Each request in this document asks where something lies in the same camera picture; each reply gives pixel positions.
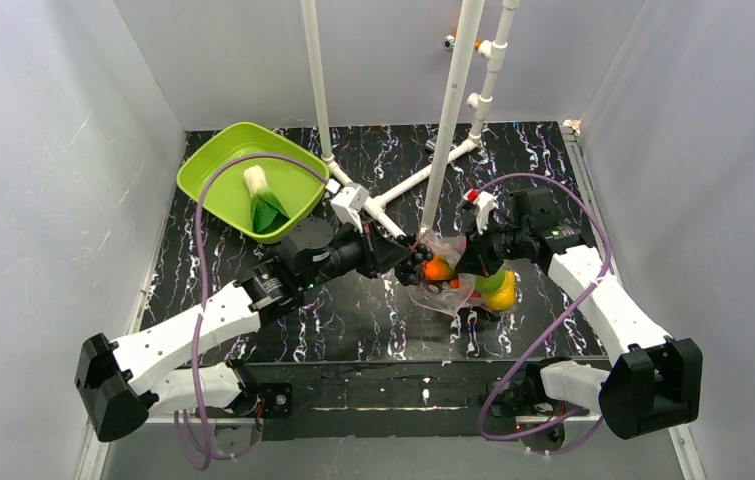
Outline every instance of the gray wall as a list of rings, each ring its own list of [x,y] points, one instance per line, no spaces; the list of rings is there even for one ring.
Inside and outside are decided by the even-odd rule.
[[[182,150],[111,2],[0,2],[0,479],[73,475],[80,343],[133,318]]]
[[[298,0],[115,0],[186,130],[250,120],[315,125]],[[333,125],[436,123],[460,0],[318,0],[327,104]],[[524,0],[492,106],[493,121],[578,118],[642,0]],[[481,38],[501,2],[489,0]],[[466,95],[480,91],[476,56]],[[473,112],[463,107],[461,122]]]
[[[755,2],[648,0],[582,130],[626,288],[704,351],[706,473],[755,478]]]
[[[581,423],[575,438],[591,426]],[[224,431],[217,442],[226,451],[240,451],[248,444],[247,433],[247,428]],[[519,442],[482,438],[304,438],[261,443],[235,463],[216,461],[209,470],[198,472],[183,456],[173,424],[148,423],[111,444],[101,476],[101,480],[234,478],[682,480],[683,475],[667,432],[625,441],[606,426],[580,448],[549,459],[525,453]]]

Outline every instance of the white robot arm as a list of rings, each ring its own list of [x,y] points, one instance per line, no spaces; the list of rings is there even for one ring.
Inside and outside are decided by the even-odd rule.
[[[259,265],[212,295],[205,311],[196,305],[138,333],[112,341],[103,334],[86,340],[75,384],[98,438],[112,441],[139,428],[152,414],[197,407],[191,370],[180,367],[191,358],[201,312],[198,351],[204,352],[276,321],[304,304],[305,291],[349,271],[373,278],[402,262],[424,261],[429,252],[421,246],[412,250],[412,238],[391,238],[372,221],[360,219],[367,196],[359,185],[345,186],[330,202],[344,222],[338,230],[323,220],[303,220]],[[206,407],[234,409],[250,406],[260,396],[277,395],[265,386],[259,391],[238,361],[201,368],[200,378]],[[279,394],[290,392],[284,388]],[[273,416],[274,408],[263,413],[265,418]],[[288,407],[280,410],[288,413]]]
[[[672,338],[614,275],[597,279],[602,262],[591,235],[559,222],[547,188],[522,190],[512,197],[512,219],[498,223],[491,195],[466,194],[476,215],[457,272],[488,276],[504,260],[526,258],[572,299],[597,282],[579,310],[606,348],[612,370],[568,358],[529,362],[523,384],[510,396],[524,403],[564,401],[587,408],[602,414],[621,438],[694,421],[702,369],[695,342]]]

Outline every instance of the lime green plastic basin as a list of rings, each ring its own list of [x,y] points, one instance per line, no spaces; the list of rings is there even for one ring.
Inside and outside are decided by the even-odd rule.
[[[177,174],[177,185],[197,201],[209,177],[228,161],[251,153],[277,153],[296,158],[329,178],[327,165],[299,145],[255,123],[242,122],[227,127],[206,142]],[[250,195],[244,171],[261,165],[268,187],[290,215],[288,222],[266,234],[253,231]],[[233,228],[260,243],[276,243],[309,215],[324,193],[324,185],[297,165],[274,158],[257,158],[239,163],[221,174],[209,189],[203,208]]]

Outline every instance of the black mount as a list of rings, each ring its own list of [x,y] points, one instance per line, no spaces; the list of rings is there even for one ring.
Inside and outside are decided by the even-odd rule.
[[[546,187],[534,187],[510,193],[512,216],[499,223],[495,212],[489,213],[485,232],[472,222],[466,230],[466,249],[456,271],[488,277],[503,265],[504,260],[526,258],[547,273],[556,253],[577,245],[594,245],[592,235],[560,223],[553,196]],[[473,208],[466,202],[465,208]]]
[[[233,400],[229,409],[236,414],[221,413],[216,418],[245,416],[239,412],[253,412],[257,402],[262,402],[262,418],[286,418],[292,416],[292,385],[289,383],[259,383],[244,360],[227,360],[227,366],[239,377],[242,393]]]
[[[412,256],[409,246],[383,234],[372,220],[363,233],[344,224],[335,233],[325,220],[308,217],[272,247],[259,265],[238,281],[259,312],[262,325],[303,305],[303,293],[356,270],[376,278]]]
[[[147,420],[147,409],[159,400],[150,392],[141,397],[127,383],[132,377],[118,369],[112,351],[118,345],[99,333],[85,342],[74,384],[83,399],[94,433],[101,442],[124,437]]]
[[[620,438],[698,418],[701,398],[701,349],[692,339],[672,340],[621,355],[601,388],[601,413]]]
[[[489,413],[493,417],[516,417],[519,415],[534,415],[535,406],[540,403],[548,403],[556,408],[559,400],[549,398],[545,394],[545,386],[542,384],[542,369],[557,362],[571,360],[569,357],[551,357],[543,360],[527,362],[524,367],[524,380],[510,382],[504,390],[495,396]],[[482,396],[480,403],[494,390],[496,383],[491,383]]]

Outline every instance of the white wall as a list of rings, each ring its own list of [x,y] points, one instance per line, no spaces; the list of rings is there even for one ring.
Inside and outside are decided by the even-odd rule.
[[[709,478],[755,478],[755,2],[648,0],[584,116],[622,278],[704,352]]]
[[[111,2],[0,0],[0,478],[71,478],[79,347],[134,315],[183,133]]]
[[[186,130],[251,120],[315,124],[298,0],[116,0]],[[333,125],[436,123],[460,0],[318,0]],[[642,0],[524,0],[492,107],[493,121],[577,118],[592,98]],[[501,2],[480,27],[493,38]],[[475,55],[466,94],[480,91]],[[461,122],[473,112],[463,107]]]

